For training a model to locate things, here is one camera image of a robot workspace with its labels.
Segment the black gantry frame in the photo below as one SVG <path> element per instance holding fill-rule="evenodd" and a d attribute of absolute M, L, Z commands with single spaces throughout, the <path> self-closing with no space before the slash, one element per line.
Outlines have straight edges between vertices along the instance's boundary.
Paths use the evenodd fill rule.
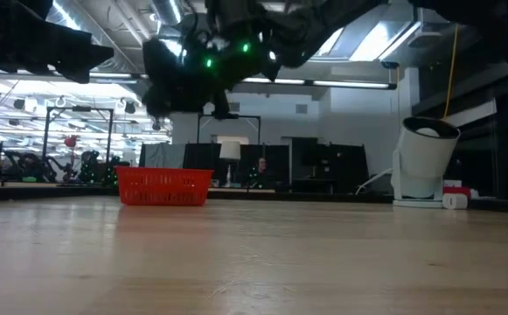
<path fill-rule="evenodd" d="M 197 125 L 197 129 L 196 129 L 196 143 L 199 143 L 200 142 L 200 135 L 201 135 L 201 131 L 202 129 L 208 124 L 208 122 L 206 122 L 204 125 L 201 124 L 201 121 L 204 117 L 208 117 L 209 118 L 209 122 L 212 120 L 212 119 L 218 119 L 219 117 L 214 115 L 214 114 L 204 114 L 204 113 L 198 113 L 197 114 L 197 121 L 196 121 L 196 125 Z M 250 122 L 252 119 L 256 120 L 257 121 L 257 126 L 253 126 L 254 129 L 257 131 L 257 144 L 261 144 L 261 122 L 262 122 L 262 119 L 261 119 L 261 116 L 259 115 L 238 115 L 238 114 L 228 114 L 227 116 L 225 116 L 225 118 L 223 120 L 237 120 L 237 119 L 245 119 L 248 121 L 248 123 L 250 125 L 253 126 L 253 124 Z"/>
<path fill-rule="evenodd" d="M 109 118 L 105 119 L 108 122 L 108 138 L 107 138 L 107 151 L 106 151 L 106 163 L 108 164 L 110 162 L 110 150 L 111 150 L 111 142 L 112 142 L 112 131 L 113 131 L 113 125 L 114 125 L 114 113 L 115 111 L 112 108 L 93 108 L 90 106 L 82 106 L 82 105 L 75 105 L 71 107 L 47 107 L 46 108 L 46 116 L 45 116 L 45 129 L 44 129 L 44 135 L 43 135 L 43 148 L 42 148 L 42 156 L 41 159 L 44 160 L 47 156 L 47 145 L 48 145 L 48 137 L 49 137 L 49 131 L 50 131 L 50 124 L 52 121 L 56 119 L 56 117 L 52 117 L 52 112 L 54 110 L 58 110 L 59 114 L 63 114 L 66 110 L 71 110 L 73 112 L 91 112 L 96 111 L 99 114 L 104 111 L 109 113 Z"/>

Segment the red plastic basket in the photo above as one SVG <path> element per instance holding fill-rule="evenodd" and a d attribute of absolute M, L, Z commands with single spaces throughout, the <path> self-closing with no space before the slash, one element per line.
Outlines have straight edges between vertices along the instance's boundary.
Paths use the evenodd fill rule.
<path fill-rule="evenodd" d="M 128 206 L 203 206 L 213 170 L 116 166 L 121 202 Z"/>

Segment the background robot arms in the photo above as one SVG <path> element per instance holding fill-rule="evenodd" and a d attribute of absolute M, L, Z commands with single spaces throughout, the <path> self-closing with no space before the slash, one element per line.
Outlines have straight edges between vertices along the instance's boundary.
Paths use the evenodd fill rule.
<path fill-rule="evenodd" d="M 118 166 L 131 166 L 131 163 L 118 156 L 102 162 L 97 150 L 68 154 L 63 161 L 57 154 L 41 157 L 32 152 L 9 150 L 4 153 L 2 175 L 6 181 L 116 186 Z"/>

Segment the long ceiling light strip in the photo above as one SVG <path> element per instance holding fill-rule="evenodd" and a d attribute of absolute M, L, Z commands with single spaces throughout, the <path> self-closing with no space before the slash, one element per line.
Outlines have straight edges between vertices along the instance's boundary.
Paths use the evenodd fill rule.
<path fill-rule="evenodd" d="M 214 66 L 207 68 L 199 68 L 195 71 L 179 67 L 178 86 L 181 87 L 198 87 L 207 88 L 209 90 L 217 89 L 233 89 L 237 84 L 252 83 L 252 84 L 277 84 L 277 85 L 295 85 L 295 86 L 315 86 L 315 87 L 328 87 L 328 88 L 367 88 L 367 89 L 396 89 L 397 85 L 391 82 L 370 82 L 370 81 L 352 81 L 352 80 L 307 80 L 307 79 L 281 79 L 278 77 L 267 77 L 260 75 L 251 76 L 245 71 L 226 71 L 217 72 Z M 46 77 L 49 78 L 62 78 L 64 81 L 69 81 L 57 70 L 50 70 L 44 67 L 43 70 L 35 70 L 30 72 L 26 69 L 9 69 L 5 71 L 0 69 L 1 76 L 19 76 L 21 79 L 29 77 Z M 113 83 L 127 83 L 128 81 L 144 81 L 148 80 L 146 73 L 102 73 L 90 72 L 90 81 L 101 80 L 106 83 L 112 81 Z"/>

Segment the white shade table lamp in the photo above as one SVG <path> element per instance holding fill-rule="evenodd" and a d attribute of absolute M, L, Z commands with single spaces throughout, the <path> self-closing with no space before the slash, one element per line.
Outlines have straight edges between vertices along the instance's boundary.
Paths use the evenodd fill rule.
<path fill-rule="evenodd" d="M 240 142 L 223 141 L 220 148 L 219 158 L 226 163 L 225 188 L 231 188 L 241 159 Z"/>

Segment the silver ventilation duct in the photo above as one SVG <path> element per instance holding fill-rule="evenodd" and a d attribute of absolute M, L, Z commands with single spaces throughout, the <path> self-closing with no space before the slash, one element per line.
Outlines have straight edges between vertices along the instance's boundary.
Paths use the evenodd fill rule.
<path fill-rule="evenodd" d="M 150 0 L 153 11 L 164 25 L 177 25 L 184 17 L 181 0 Z"/>

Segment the grey partition panel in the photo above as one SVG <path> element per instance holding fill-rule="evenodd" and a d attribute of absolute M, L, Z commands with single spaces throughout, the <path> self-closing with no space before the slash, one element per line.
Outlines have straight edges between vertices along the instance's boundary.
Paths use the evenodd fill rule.
<path fill-rule="evenodd" d="M 139 166 L 152 168 L 182 168 L 185 144 L 144 143 Z"/>

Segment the white spotlight lamp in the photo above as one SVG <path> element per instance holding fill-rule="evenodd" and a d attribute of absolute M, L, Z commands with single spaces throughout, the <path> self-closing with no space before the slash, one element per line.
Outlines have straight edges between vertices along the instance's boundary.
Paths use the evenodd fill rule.
<path fill-rule="evenodd" d="M 393 151 L 395 206 L 442 207 L 443 176 L 459 137 L 460 130 L 443 120 L 420 116 L 403 120 Z"/>

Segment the red box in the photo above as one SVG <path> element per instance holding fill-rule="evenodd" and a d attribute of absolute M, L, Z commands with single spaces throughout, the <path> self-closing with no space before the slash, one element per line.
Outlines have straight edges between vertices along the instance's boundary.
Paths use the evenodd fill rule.
<path fill-rule="evenodd" d="M 471 198 L 471 189 L 468 187 L 456 187 L 456 186 L 444 186 L 443 187 L 444 194 L 461 194 L 466 198 Z"/>

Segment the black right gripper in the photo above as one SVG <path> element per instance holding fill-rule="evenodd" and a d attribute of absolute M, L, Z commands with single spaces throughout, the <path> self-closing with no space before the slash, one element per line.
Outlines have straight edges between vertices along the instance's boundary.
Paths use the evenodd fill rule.
<path fill-rule="evenodd" d="M 150 83 L 143 104 L 149 116 L 161 118 L 181 112 L 178 90 L 191 90 L 213 95 L 213 117 L 230 119 L 225 90 L 256 75 L 267 81 L 277 78 L 282 63 L 275 45 L 282 35 L 286 12 L 270 10 L 258 0 L 205 0 L 205 9 L 206 27 L 194 25 L 185 34 L 186 55 L 180 69 L 176 55 L 163 41 L 152 38 L 143 44 Z"/>

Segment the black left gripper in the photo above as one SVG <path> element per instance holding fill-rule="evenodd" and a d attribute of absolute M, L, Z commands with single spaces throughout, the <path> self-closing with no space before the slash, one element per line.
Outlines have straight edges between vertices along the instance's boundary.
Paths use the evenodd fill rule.
<path fill-rule="evenodd" d="M 52 65 L 65 78 L 80 84 L 90 72 L 114 56 L 114 49 L 93 43 L 93 35 L 48 22 L 53 0 L 10 0 L 13 43 L 29 64 Z"/>

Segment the person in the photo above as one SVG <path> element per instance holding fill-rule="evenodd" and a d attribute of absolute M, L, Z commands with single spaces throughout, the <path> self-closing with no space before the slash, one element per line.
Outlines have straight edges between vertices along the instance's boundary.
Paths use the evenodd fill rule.
<path fill-rule="evenodd" d="M 264 157 L 258 159 L 258 164 L 250 173 L 250 187 L 254 189 L 274 189 L 275 173 L 268 168 Z"/>

